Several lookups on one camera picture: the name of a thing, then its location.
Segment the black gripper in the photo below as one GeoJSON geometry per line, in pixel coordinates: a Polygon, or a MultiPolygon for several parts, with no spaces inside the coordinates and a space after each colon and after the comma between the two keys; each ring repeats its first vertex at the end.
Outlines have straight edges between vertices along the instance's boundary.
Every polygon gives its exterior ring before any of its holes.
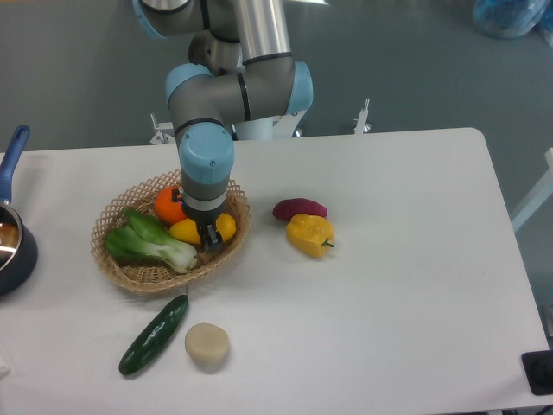
{"type": "Polygon", "coordinates": [[[226,203],[222,186],[178,187],[171,191],[170,200],[179,203],[182,212],[195,222],[205,252],[217,252],[223,246],[216,225],[226,203]]]}

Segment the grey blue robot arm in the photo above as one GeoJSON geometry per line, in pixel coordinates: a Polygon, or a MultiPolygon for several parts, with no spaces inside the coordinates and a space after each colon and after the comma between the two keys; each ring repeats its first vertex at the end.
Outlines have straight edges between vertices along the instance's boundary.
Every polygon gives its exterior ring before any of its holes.
{"type": "Polygon", "coordinates": [[[156,38],[193,33],[188,63],[165,80],[181,167],[181,204],[205,251],[223,244],[216,220],[234,164],[231,125],[306,111],[308,66],[295,61],[281,1],[135,1],[156,38]]]}

